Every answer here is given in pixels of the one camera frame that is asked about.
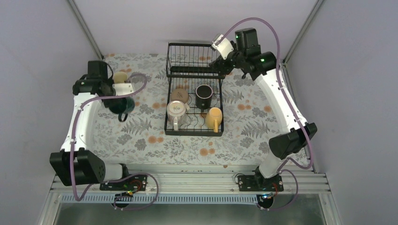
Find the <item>floral tablecloth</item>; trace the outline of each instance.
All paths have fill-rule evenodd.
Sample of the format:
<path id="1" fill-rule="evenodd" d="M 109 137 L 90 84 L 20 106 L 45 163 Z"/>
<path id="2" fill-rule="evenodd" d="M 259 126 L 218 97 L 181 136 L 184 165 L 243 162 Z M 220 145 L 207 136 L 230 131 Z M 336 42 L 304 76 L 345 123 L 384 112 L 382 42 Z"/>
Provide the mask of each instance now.
<path id="1" fill-rule="evenodd" d="M 250 76 L 234 70 L 222 84 L 224 133 L 221 137 L 164 134 L 168 80 L 165 54 L 110 54 L 112 69 L 144 73 L 145 89 L 123 123 L 102 107 L 95 120 L 92 151 L 110 163 L 256 165 L 270 152 L 268 140 L 279 134 L 272 108 Z M 302 150 L 294 157 L 307 164 Z"/>

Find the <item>yellow mug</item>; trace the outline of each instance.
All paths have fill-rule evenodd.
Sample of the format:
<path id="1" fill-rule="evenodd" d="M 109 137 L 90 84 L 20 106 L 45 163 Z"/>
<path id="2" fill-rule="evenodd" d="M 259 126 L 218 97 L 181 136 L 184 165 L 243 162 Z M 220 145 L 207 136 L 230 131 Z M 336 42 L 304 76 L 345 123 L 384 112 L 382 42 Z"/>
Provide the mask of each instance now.
<path id="1" fill-rule="evenodd" d="M 218 133 L 218 126 L 221 124 L 222 121 L 222 112 L 221 109 L 217 107 L 213 107 L 209 110 L 206 115 L 206 126 L 209 129 L 213 129 L 215 133 Z"/>

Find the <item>cable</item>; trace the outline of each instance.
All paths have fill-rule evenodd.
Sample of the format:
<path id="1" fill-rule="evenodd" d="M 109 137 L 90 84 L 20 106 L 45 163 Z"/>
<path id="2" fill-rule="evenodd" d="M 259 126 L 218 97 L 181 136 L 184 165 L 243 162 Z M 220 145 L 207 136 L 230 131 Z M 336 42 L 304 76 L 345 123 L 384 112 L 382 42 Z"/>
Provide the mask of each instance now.
<path id="1" fill-rule="evenodd" d="M 288 98 L 288 96 L 287 96 L 287 94 L 286 94 L 286 90 L 285 90 L 284 88 L 282 88 L 282 87 L 283 87 L 283 85 L 282 85 L 282 80 L 281 80 L 281 77 L 280 77 L 280 75 L 279 75 L 279 63 L 280 63 L 280 55 L 281 55 L 281 46 L 280 46 L 280 43 L 279 43 L 278 35 L 276 34 L 276 31 L 275 31 L 275 29 L 271 26 L 271 24 L 269 24 L 267 21 L 265 21 L 265 20 L 263 20 L 263 19 L 260 19 L 260 18 L 257 18 L 257 17 L 250 17 L 250 18 L 243 19 L 243 20 L 237 22 L 235 25 L 233 25 L 233 26 L 224 34 L 224 36 L 221 38 L 221 40 L 220 40 L 219 42 L 221 42 L 222 40 L 224 40 L 224 39 L 226 38 L 226 36 L 227 36 L 229 33 L 231 33 L 231 31 L 234 30 L 237 26 L 239 26 L 240 24 L 242 24 L 242 23 L 244 23 L 244 22 L 246 22 L 246 21 L 250 21 L 250 20 L 255 20 L 255 21 L 262 22 L 262 23 L 265 24 L 267 27 L 269 27 L 269 29 L 272 31 L 272 33 L 273 33 L 274 36 L 275 36 L 275 40 L 276 40 L 276 79 L 277 79 L 277 81 L 278 81 L 279 89 L 282 91 L 283 97 L 284 97 L 284 99 L 286 100 L 286 103 L 288 104 L 288 106 L 289 106 L 291 112 L 293 113 L 294 118 L 296 119 L 298 125 L 300 126 L 301 130 L 303 131 L 304 137 L 306 138 L 306 141 L 307 141 L 308 151 L 309 151 L 309 154 L 310 154 L 310 163 L 309 163 L 307 166 L 300 165 L 300 164 L 299 164 L 296 160 L 294 160 L 293 158 L 287 157 L 287 159 L 278 167 L 277 171 L 278 171 L 279 174 L 281 174 L 281 173 L 284 172 L 284 171 L 287 171 L 287 172 L 289 172 L 289 173 L 293 176 L 293 178 L 294 178 L 294 180 L 295 180 L 295 182 L 296 182 L 296 193 L 295 193 L 293 199 L 292 199 L 288 204 L 286 204 L 285 206 L 280 207 L 280 208 L 277 208 L 277 209 L 271 209 L 271 210 L 270 210 L 270 209 L 267 209 L 268 211 L 275 211 L 275 210 L 284 209 L 284 208 L 288 207 L 289 205 L 291 205 L 291 204 L 296 200 L 296 198 L 297 198 L 297 196 L 298 196 L 298 194 L 299 194 L 299 183 L 297 182 L 296 177 L 294 176 L 294 174 L 293 174 L 290 170 L 286 170 L 286 169 L 282 170 L 282 168 L 286 165 L 286 163 L 288 162 L 288 160 L 290 160 L 290 161 L 292 161 L 296 166 L 298 166 L 299 168 L 306 170 L 306 169 L 309 169 L 309 168 L 311 168 L 311 167 L 313 166 L 313 164 L 314 164 L 314 158 L 313 158 L 313 156 L 312 156 L 312 155 L 313 155 L 313 153 L 312 153 L 312 144 L 311 144 L 310 138 L 309 138 L 309 136 L 308 136 L 308 134 L 307 134 L 307 131 L 306 131 L 306 129 L 304 128 L 303 124 L 301 123 L 301 121 L 300 121 L 300 119 L 299 119 L 299 116 L 298 116 L 297 113 L 296 113 L 296 110 L 294 110 L 293 104 L 290 102 L 290 100 L 289 100 L 289 98 Z"/>
<path id="2" fill-rule="evenodd" d="M 282 207 L 279 207 L 279 208 L 275 208 L 275 209 L 265 209 L 265 208 L 261 207 L 261 206 L 257 203 L 257 206 L 258 206 L 261 210 L 267 210 L 267 211 L 283 210 L 283 209 L 286 209 L 287 207 L 289 207 L 289 206 L 297 199 L 297 197 L 298 197 L 298 195 L 299 195 L 299 183 L 297 182 L 297 178 L 296 178 L 296 176 L 292 173 L 292 171 L 287 170 L 287 169 L 281 170 L 280 173 L 283 173 L 283 172 L 285 172 L 285 171 L 289 172 L 289 173 L 293 176 L 294 181 L 296 182 L 296 193 L 294 194 L 293 198 L 292 198 L 292 199 L 290 200 L 290 202 L 287 203 L 286 205 L 284 205 L 284 206 L 282 206 Z"/>
<path id="3" fill-rule="evenodd" d="M 299 116 L 296 113 L 296 110 L 294 110 L 294 107 L 293 107 L 292 103 L 290 102 L 289 98 L 287 97 L 285 89 L 282 88 L 282 80 L 281 80 L 281 77 L 279 75 L 279 63 L 280 63 L 280 59 L 279 58 L 280 58 L 280 54 L 281 54 L 281 46 L 279 44 L 279 38 L 278 38 L 278 35 L 276 34 L 275 29 L 271 26 L 271 24 L 269 24 L 267 21 L 265 21 L 263 19 L 260 19 L 260 18 L 257 18 L 257 17 L 250 17 L 250 18 L 243 19 L 243 20 L 237 22 L 235 25 L 233 25 L 224 34 L 224 36 L 221 38 L 221 40 L 219 42 L 224 40 L 226 38 L 226 36 L 229 33 L 231 33 L 231 31 L 234 30 L 237 26 L 239 26 L 240 24 L 242 24 L 244 22 L 250 21 L 250 20 L 256 20 L 256 21 L 262 22 L 263 24 L 265 24 L 267 27 L 269 27 L 271 29 L 272 33 L 275 36 L 275 39 L 276 39 L 276 73 L 277 73 L 276 78 L 278 80 L 279 88 L 282 91 L 283 97 L 285 98 L 287 104 L 289 105 L 289 108 L 290 108 L 291 112 L 293 113 L 294 118 L 296 119 L 298 125 L 300 126 L 301 130 L 303 131 L 304 136 L 306 137 L 306 141 L 307 141 L 307 144 L 308 144 L 308 150 L 309 150 L 309 154 L 310 154 L 310 163 L 307 166 L 302 166 L 296 160 L 294 160 L 293 158 L 287 157 L 287 159 L 278 168 L 278 171 L 280 171 L 285 166 L 285 164 L 287 163 L 288 160 L 292 161 L 296 166 L 300 167 L 301 169 L 304 169 L 304 170 L 309 169 L 314 164 L 313 157 L 312 157 L 312 144 L 310 142 L 310 138 L 308 137 L 306 129 L 304 128 L 303 124 L 301 123 L 301 121 L 299 119 Z"/>
<path id="4" fill-rule="evenodd" d="M 115 210 L 116 210 L 116 209 L 128 210 L 128 211 L 143 210 L 143 209 L 145 209 L 145 208 L 147 208 L 147 207 L 153 205 L 153 204 L 155 203 L 155 201 L 158 199 L 158 197 L 159 197 L 159 183 L 158 183 L 158 181 L 155 179 L 154 176 L 152 176 L 151 174 L 146 173 L 146 172 L 143 172 L 143 173 L 142 173 L 142 172 L 139 172 L 139 173 L 131 174 L 131 175 L 129 175 L 129 176 L 123 178 L 123 179 L 120 179 L 120 180 L 110 180 L 110 181 L 108 181 L 108 183 L 119 183 L 119 182 L 122 182 L 122 181 L 125 181 L 125 180 L 129 179 L 130 177 L 137 176 L 137 175 L 147 175 L 147 176 L 150 176 L 150 177 L 155 181 L 155 184 L 156 184 L 156 195 L 155 195 L 155 197 L 152 199 L 152 201 L 151 201 L 150 203 L 148 203 L 147 205 L 144 205 L 144 206 L 142 206 L 142 207 L 124 209 L 124 208 L 120 208 L 120 207 L 117 207 L 117 206 L 116 206 L 117 200 L 119 200 L 119 199 L 121 199 L 121 198 L 125 198 L 125 197 L 132 198 L 132 196 L 119 196 L 119 197 L 115 198 L 115 200 L 113 201 L 113 206 L 114 206 Z"/>
<path id="5" fill-rule="evenodd" d="M 86 187 L 86 189 L 83 191 L 82 195 L 79 197 L 77 195 L 77 189 L 76 189 L 76 180 L 75 180 L 75 168 L 74 168 L 74 152 L 75 152 L 75 138 L 76 138 L 76 127 L 77 127 L 77 122 L 79 120 L 79 116 L 80 113 L 82 112 L 83 108 L 90 102 L 92 101 L 96 101 L 96 100 L 102 100 L 102 99 L 115 99 L 115 98 L 125 98 L 125 97 L 131 97 L 137 93 L 139 93 L 140 91 L 142 91 L 142 89 L 145 88 L 146 83 L 147 83 L 147 78 L 145 76 L 145 74 L 133 74 L 130 76 L 130 78 L 135 77 L 135 76 L 141 76 L 144 78 L 144 84 L 142 85 L 141 88 L 139 88 L 137 91 L 127 94 L 127 95 L 119 95 L 119 96 L 101 96 L 101 97 L 93 97 L 91 99 L 88 99 L 87 101 L 83 102 L 80 105 L 79 110 L 76 112 L 76 116 L 75 119 L 73 120 L 73 125 L 72 125 L 72 134 L 71 134 L 71 141 L 70 141 L 70 157 L 69 157 L 69 167 L 70 167 L 70 181 L 72 183 L 72 191 L 73 191 L 73 195 L 75 197 L 76 201 L 81 201 L 84 198 L 84 195 L 86 194 L 86 192 L 88 191 L 88 188 L 92 185 L 90 184 L 89 186 Z"/>
<path id="6" fill-rule="evenodd" d="M 111 65 L 110 65 L 109 63 L 107 63 L 107 62 L 105 62 L 105 61 L 104 61 L 104 63 L 106 63 L 107 66 L 111 69 L 112 75 L 111 75 L 111 77 L 110 77 L 108 80 L 112 80 L 112 79 L 113 79 L 113 70 L 112 70 L 112 67 L 111 67 Z"/>

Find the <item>black wire dish rack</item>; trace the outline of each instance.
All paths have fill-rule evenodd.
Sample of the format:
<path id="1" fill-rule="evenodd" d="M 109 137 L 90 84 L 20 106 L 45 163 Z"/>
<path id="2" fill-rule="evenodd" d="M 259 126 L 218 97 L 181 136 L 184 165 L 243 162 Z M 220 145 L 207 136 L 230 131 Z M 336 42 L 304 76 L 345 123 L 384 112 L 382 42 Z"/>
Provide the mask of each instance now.
<path id="1" fill-rule="evenodd" d="M 168 78 L 168 99 L 175 89 L 185 89 L 189 94 L 187 104 L 190 109 L 187 111 L 185 120 L 178 131 L 173 129 L 172 124 L 166 118 L 164 130 L 166 135 L 178 136 L 221 136 L 224 132 L 224 121 L 219 126 L 218 133 L 209 129 L 205 124 L 205 117 L 208 109 L 201 112 L 195 105 L 195 89 L 202 84 L 209 85 L 214 93 L 212 97 L 212 107 L 222 108 L 222 81 L 224 75 L 220 75 L 209 66 L 209 63 L 219 57 L 217 51 L 213 51 L 210 44 L 188 44 L 188 43 L 169 43 L 166 61 L 166 76 Z"/>

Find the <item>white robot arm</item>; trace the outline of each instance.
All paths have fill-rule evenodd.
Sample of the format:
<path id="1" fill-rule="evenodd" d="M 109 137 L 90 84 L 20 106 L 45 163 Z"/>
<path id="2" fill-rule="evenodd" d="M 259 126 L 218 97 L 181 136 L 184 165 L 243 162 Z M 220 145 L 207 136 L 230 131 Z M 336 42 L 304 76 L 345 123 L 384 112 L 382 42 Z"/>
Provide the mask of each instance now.
<path id="1" fill-rule="evenodd" d="M 294 104 L 290 93 L 286 89 L 281 71 L 276 71 L 276 58 L 271 52 L 261 53 L 257 41 L 257 33 L 253 28 L 238 30 L 235 32 L 236 43 L 217 35 L 213 39 L 212 47 L 220 53 L 219 58 L 210 66 L 220 74 L 228 74 L 234 68 L 244 72 L 242 79 L 249 73 L 251 78 L 264 92 L 279 124 L 281 135 L 271 138 L 269 145 L 271 153 L 256 169 L 257 182 L 259 185 L 267 186 L 275 176 L 279 176 L 287 156 L 297 153 L 305 147 L 306 139 L 300 125 L 292 113 L 281 89 L 285 89 L 287 98 L 292 103 L 298 120 L 305 124 L 305 130 L 309 138 L 312 138 L 317 131 L 314 123 L 308 124 L 305 117 Z M 282 79 L 282 85 L 278 83 L 277 76 Z"/>
<path id="2" fill-rule="evenodd" d="M 73 86 L 74 109 L 69 131 L 60 152 L 52 153 L 50 164 L 65 186 L 102 183 L 122 178 L 122 164 L 105 164 L 90 150 L 93 146 L 92 136 L 94 118 L 102 104 L 113 113 L 121 116 L 132 111 L 134 104 L 128 106 L 128 95 L 136 92 L 132 83 L 114 83 L 107 75 L 107 63 L 89 61 L 88 74 L 84 75 Z M 71 157 L 75 182 L 71 180 Z"/>

